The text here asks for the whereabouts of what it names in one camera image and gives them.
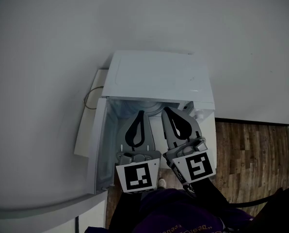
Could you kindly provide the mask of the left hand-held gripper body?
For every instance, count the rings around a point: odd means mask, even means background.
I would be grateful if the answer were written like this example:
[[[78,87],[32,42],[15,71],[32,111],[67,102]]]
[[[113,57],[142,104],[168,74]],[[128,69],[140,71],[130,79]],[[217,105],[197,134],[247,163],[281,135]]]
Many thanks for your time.
[[[123,151],[116,155],[116,171],[124,193],[135,194],[157,189],[161,153]]]

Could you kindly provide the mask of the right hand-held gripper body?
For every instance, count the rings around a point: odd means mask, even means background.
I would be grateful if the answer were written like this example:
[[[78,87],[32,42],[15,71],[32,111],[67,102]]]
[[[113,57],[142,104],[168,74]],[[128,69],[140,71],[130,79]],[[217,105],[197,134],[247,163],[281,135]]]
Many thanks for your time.
[[[194,192],[193,183],[216,174],[212,151],[203,137],[168,150],[163,157],[188,193]]]

